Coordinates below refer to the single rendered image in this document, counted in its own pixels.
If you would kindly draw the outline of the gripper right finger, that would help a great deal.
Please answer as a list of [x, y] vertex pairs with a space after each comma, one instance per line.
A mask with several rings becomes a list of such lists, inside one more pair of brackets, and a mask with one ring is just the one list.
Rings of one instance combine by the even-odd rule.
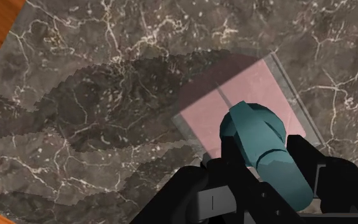
[[287, 150], [320, 199], [323, 213], [358, 211], [358, 166], [349, 160], [323, 155], [300, 135], [287, 138]]

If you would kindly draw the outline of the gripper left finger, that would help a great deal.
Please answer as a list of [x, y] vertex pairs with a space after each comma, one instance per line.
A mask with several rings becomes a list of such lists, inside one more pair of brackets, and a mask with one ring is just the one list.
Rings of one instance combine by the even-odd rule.
[[223, 138], [222, 148], [229, 158], [180, 168], [130, 224], [303, 224], [269, 183], [246, 168], [232, 137]]

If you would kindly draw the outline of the teal pen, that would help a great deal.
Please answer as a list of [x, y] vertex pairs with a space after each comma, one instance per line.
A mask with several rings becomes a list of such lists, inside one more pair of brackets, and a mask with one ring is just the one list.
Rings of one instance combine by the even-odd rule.
[[301, 211], [313, 200], [313, 190], [286, 148], [282, 120], [258, 103], [231, 104], [220, 88], [219, 95], [229, 107], [219, 128], [221, 156], [255, 168], [260, 178], [271, 184], [295, 210]]

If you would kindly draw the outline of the pink tablet with grey frame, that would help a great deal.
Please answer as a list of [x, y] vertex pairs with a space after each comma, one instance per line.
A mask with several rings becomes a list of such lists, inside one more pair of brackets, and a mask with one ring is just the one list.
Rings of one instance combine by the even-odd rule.
[[274, 53], [263, 58], [231, 53], [179, 91], [173, 122], [204, 161], [221, 155], [219, 126], [229, 108], [240, 101], [258, 103], [274, 112], [286, 133], [299, 134], [316, 148], [324, 147], [320, 132], [282, 64]]

